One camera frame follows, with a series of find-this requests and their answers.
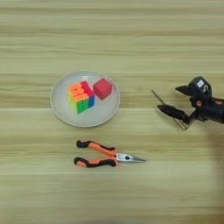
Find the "orange pliers handle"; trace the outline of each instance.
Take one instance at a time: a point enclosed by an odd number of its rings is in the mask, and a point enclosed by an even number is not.
[[[116,153],[118,152],[118,149],[114,147],[108,148],[99,143],[95,143],[92,141],[82,142],[80,140],[77,141],[76,145],[78,148],[90,148],[109,156],[103,159],[91,159],[91,160],[86,160],[85,158],[82,158],[82,157],[76,157],[74,159],[74,163],[80,167],[93,168],[93,167],[98,167],[103,165],[110,165],[110,166],[117,165]]]

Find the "wood grain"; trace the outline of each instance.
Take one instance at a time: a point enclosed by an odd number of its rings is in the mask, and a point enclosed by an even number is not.
[[[0,1],[0,223],[223,224],[224,132],[181,131],[156,110],[190,109],[178,85],[203,75],[223,97],[224,2],[206,0]],[[54,116],[49,94],[76,70],[121,89],[118,114],[92,129]],[[81,169],[89,139],[147,159]]]

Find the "red cube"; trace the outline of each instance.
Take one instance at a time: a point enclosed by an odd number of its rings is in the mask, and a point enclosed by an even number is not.
[[[105,79],[98,80],[94,84],[94,93],[101,99],[104,100],[112,92],[112,85]]]

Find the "round plate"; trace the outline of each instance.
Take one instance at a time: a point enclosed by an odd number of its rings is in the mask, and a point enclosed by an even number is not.
[[[90,87],[104,78],[112,84],[112,93],[106,99],[95,96],[94,106],[76,114],[67,99],[67,87],[76,82],[87,81]],[[94,127],[111,119],[120,106],[120,93],[117,85],[107,76],[91,71],[78,71],[58,80],[52,89],[50,103],[54,114],[63,122],[77,127]]]

